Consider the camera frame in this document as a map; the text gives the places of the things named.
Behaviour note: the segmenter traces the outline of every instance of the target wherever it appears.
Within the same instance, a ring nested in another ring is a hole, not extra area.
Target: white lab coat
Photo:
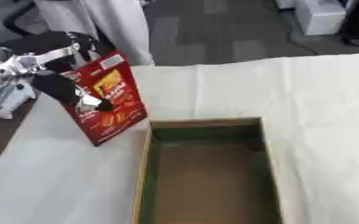
[[[35,0],[51,30],[87,33],[98,26],[132,65],[151,65],[148,24],[138,0]]]

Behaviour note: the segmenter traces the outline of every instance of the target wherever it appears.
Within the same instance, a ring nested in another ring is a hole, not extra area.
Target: white box
[[[335,0],[297,0],[295,14],[306,35],[336,34],[346,10]]]

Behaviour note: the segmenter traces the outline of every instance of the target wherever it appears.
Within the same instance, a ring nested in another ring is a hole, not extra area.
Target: open cardboard box
[[[281,223],[261,120],[151,122],[132,224]]]

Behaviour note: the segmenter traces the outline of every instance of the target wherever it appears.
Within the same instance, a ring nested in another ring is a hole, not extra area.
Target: red snack box
[[[147,117],[130,65],[117,51],[64,75],[90,95],[114,104],[115,109],[110,112],[93,110],[79,114],[75,108],[63,105],[95,146]]]

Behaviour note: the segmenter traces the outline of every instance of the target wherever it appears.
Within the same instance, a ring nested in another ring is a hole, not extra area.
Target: white tablecloth
[[[359,54],[133,70],[150,120],[263,117],[286,224],[359,223]],[[146,125],[95,148],[39,97],[0,157],[0,224],[130,223]]]

